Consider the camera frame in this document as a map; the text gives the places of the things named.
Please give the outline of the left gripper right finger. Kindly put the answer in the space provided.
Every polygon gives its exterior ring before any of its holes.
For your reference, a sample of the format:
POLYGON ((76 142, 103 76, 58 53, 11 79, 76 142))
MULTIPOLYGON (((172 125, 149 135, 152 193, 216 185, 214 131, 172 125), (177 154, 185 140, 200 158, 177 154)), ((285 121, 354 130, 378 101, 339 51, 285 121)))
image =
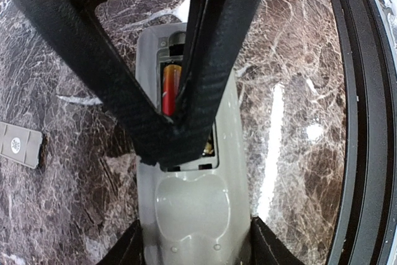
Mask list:
POLYGON ((251 220, 251 264, 304 265, 259 218, 251 220))

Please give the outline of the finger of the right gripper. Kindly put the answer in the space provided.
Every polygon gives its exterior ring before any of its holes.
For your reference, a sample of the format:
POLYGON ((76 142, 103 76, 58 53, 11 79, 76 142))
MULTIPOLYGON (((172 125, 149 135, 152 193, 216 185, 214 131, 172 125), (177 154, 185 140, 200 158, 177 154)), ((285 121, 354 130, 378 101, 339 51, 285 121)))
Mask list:
POLYGON ((47 43, 133 138, 136 153, 165 168, 198 158, 260 0, 191 0, 176 111, 165 116, 156 50, 132 73, 95 9, 107 0, 14 0, 47 43))

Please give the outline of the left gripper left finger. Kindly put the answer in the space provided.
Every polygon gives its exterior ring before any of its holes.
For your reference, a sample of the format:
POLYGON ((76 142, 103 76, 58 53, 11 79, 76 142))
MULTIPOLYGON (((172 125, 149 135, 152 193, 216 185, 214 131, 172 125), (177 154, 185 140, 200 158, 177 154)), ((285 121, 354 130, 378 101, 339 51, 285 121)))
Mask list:
POLYGON ((143 234, 139 220, 135 220, 116 244, 99 261, 99 265, 143 265, 143 234))

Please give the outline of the grey remote control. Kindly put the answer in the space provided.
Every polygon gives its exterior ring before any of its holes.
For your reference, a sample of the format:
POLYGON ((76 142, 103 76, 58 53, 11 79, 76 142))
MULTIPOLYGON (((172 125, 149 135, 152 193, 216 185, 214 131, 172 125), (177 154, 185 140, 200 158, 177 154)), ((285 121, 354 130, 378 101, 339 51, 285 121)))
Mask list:
POLYGON ((215 155, 164 170, 138 162, 146 264, 249 264, 249 192, 238 95, 229 76, 213 124, 215 155))

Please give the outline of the red AAA battery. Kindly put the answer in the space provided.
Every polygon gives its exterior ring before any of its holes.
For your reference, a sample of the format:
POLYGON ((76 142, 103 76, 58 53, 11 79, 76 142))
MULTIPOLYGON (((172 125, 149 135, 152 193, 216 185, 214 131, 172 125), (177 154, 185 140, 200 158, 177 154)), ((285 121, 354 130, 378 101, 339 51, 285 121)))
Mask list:
POLYGON ((175 111, 181 71, 182 67, 175 64, 167 65, 163 69, 162 112, 167 116, 175 111))

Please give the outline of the grey battery cover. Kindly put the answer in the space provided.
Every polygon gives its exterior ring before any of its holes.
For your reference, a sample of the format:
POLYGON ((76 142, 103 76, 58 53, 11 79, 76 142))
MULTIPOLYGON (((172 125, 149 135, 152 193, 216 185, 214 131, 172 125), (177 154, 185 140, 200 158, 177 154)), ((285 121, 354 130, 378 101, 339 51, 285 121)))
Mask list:
POLYGON ((40 163, 43 133, 1 122, 1 156, 28 168, 40 163))

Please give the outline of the gold grey AAA battery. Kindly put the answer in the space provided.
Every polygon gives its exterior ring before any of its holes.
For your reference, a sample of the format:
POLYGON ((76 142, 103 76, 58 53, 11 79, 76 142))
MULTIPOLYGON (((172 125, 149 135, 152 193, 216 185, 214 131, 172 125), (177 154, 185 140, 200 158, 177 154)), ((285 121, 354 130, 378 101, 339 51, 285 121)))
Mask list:
POLYGON ((213 136, 213 130, 211 130, 207 142, 205 144, 205 147, 203 149, 202 156, 203 157, 210 157, 215 155, 215 141, 214 141, 214 136, 213 136))

